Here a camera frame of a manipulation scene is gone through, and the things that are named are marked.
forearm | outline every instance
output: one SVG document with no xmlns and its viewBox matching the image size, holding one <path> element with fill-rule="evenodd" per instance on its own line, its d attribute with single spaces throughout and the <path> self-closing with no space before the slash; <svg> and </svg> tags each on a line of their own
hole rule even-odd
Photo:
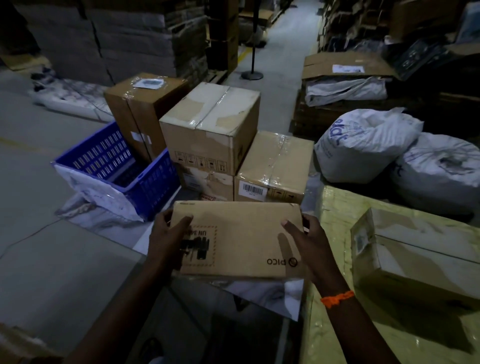
<svg viewBox="0 0 480 364">
<path fill-rule="evenodd" d="M 322 297 L 350 290 L 340 270 L 315 274 L 315 286 Z M 349 298 L 327 308 L 328 317 L 348 363 L 399 363 L 359 301 Z"/>
<path fill-rule="evenodd" d="M 168 276 L 144 267 L 114 298 L 64 363 L 125 362 Z"/>
</svg>

orange wrist thread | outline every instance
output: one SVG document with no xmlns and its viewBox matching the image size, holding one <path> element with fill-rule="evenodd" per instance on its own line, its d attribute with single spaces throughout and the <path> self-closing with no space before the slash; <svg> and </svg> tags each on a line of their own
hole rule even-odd
<svg viewBox="0 0 480 364">
<path fill-rule="evenodd" d="M 347 300 L 349 298 L 352 298 L 353 296 L 355 296 L 355 293 L 353 291 L 347 291 L 336 296 L 321 298 L 320 302 L 322 302 L 326 308 L 331 308 L 332 306 L 340 304 L 340 301 Z"/>
</svg>

stanchion base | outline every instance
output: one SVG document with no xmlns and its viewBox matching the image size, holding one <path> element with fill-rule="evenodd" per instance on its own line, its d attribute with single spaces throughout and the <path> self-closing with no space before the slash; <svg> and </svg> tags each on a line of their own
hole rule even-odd
<svg viewBox="0 0 480 364">
<path fill-rule="evenodd" d="M 264 74 L 257 71 L 245 71 L 241 73 L 241 77 L 245 80 L 255 81 L 264 77 Z"/>
</svg>

warehouse floor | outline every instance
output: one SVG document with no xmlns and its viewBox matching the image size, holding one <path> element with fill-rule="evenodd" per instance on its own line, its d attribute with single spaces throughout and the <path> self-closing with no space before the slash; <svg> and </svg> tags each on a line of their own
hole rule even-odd
<svg viewBox="0 0 480 364">
<path fill-rule="evenodd" d="M 225 82 L 262 92 L 260 130 L 288 132 L 303 59 L 316 39 L 319 2 L 295 4 L 257 51 L 255 68 L 264 78 L 240 79 L 250 68 L 250 53 Z M 142 257 L 54 216 L 72 191 L 49 162 L 103 124 L 33 105 L 30 88 L 28 79 L 0 71 L 0 322 L 68 353 Z M 165 337 L 175 363 L 197 362 L 216 313 L 246 326 L 264 322 L 274 339 L 282 325 L 279 316 L 256 306 L 237 313 L 231 295 L 216 288 L 177 281 L 160 295 L 142 337 Z"/>
</svg>

white sack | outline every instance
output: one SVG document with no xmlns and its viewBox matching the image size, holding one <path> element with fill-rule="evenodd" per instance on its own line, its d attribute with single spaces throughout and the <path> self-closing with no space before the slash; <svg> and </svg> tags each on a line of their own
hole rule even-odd
<svg viewBox="0 0 480 364">
<path fill-rule="evenodd" d="M 462 139 L 421 133 L 390 176 L 400 196 L 418 210 L 462 215 L 480 202 L 480 150 Z"/>
<path fill-rule="evenodd" d="M 321 106 L 340 100 L 384 100 L 385 79 L 380 77 L 339 81 L 338 77 L 307 83 L 305 103 Z"/>
<path fill-rule="evenodd" d="M 402 111 L 357 109 L 340 116 L 315 144 L 323 176 L 329 182 L 372 181 L 422 131 L 423 122 Z"/>
</svg>

